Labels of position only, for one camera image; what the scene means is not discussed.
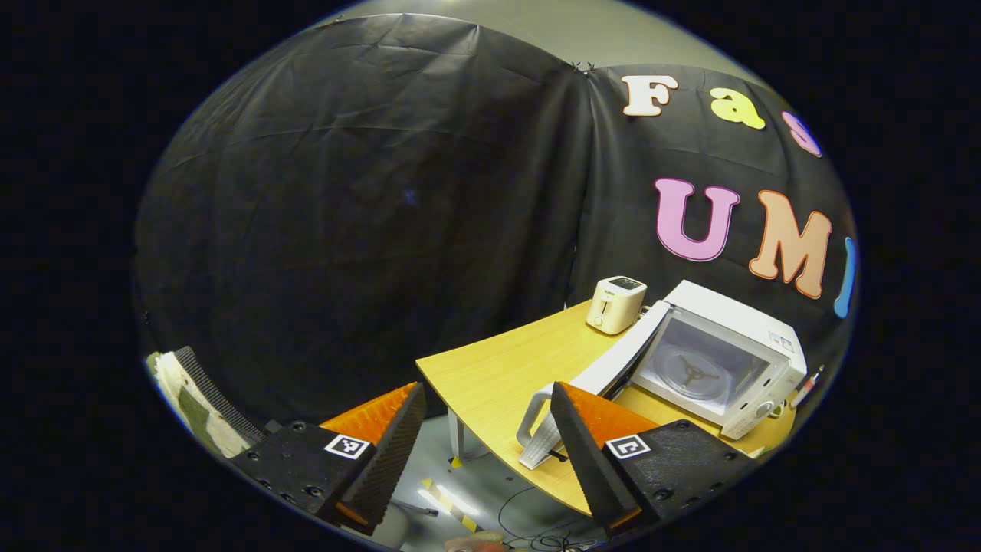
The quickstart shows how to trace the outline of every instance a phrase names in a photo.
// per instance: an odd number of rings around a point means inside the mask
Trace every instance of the white microwave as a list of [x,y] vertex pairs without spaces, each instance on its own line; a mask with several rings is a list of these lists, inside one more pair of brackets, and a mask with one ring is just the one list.
[[794,328],[691,282],[652,314],[660,320],[631,381],[730,439],[749,433],[807,374]]

